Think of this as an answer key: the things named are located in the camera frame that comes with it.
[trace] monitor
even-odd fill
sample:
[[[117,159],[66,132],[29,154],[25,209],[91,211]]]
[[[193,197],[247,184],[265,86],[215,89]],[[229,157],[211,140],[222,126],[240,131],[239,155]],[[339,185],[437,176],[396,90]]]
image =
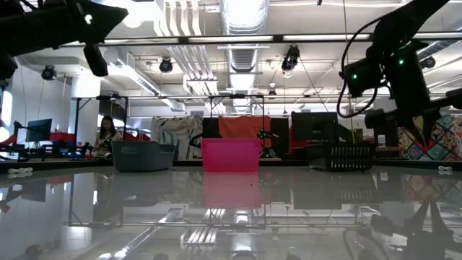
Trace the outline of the monitor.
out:
[[[29,121],[27,125],[26,142],[50,140],[51,119]]]
[[[339,119],[335,112],[292,112],[292,128],[295,140],[338,142]]]

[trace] person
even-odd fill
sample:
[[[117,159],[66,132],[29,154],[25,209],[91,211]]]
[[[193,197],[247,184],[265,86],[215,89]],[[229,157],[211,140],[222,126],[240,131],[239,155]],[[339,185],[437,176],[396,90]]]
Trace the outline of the person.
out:
[[[113,118],[104,116],[103,119],[101,119],[100,132],[96,136],[96,155],[105,155],[109,152],[109,149],[104,145],[106,140],[118,141],[122,140],[122,138],[122,134],[116,131]]]

